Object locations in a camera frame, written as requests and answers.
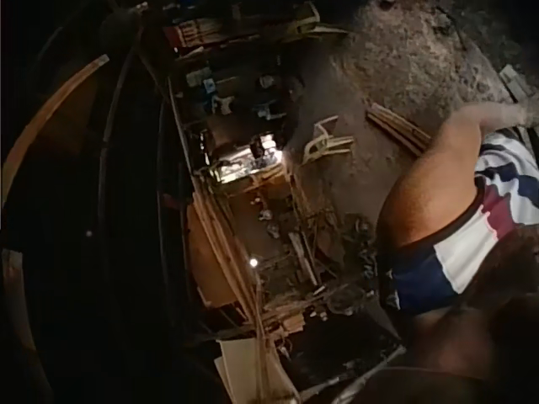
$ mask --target striped shirt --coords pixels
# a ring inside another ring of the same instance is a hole
[[[449,306],[500,239],[539,223],[539,170],[519,141],[486,136],[475,176],[478,195],[458,219],[394,255],[381,274],[383,306],[412,315]]]

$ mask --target person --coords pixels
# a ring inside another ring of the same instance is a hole
[[[539,169],[511,129],[538,101],[460,108],[392,188],[380,298],[408,352],[357,402],[539,402]]]

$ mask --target bundle of sticks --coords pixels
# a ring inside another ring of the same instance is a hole
[[[366,115],[416,157],[421,156],[430,144],[431,137],[424,131],[379,104],[374,103]]]

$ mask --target ground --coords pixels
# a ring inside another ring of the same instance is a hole
[[[312,210],[333,206],[340,218],[359,213],[376,224],[390,188],[412,163],[405,150],[366,121],[370,102],[434,135],[448,114],[464,103],[510,99],[497,69],[515,61],[511,52],[519,45],[508,44],[504,36],[494,68],[468,34],[477,36],[477,20],[466,20],[468,11],[461,9],[457,30],[446,13],[455,11],[456,5],[446,3],[449,8],[400,0],[384,10],[371,1],[358,6],[351,20],[347,18],[351,33],[345,40],[313,42],[303,50],[305,87],[296,133],[286,151]],[[313,124],[334,114],[339,116],[334,136],[355,139],[351,153],[299,167]],[[387,325],[378,308],[373,310],[374,317]]]

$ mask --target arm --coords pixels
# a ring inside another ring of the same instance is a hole
[[[429,150],[393,186],[380,215],[380,227],[401,247],[449,225],[473,202],[474,168],[483,136],[536,121],[532,104],[471,104],[441,126]]]

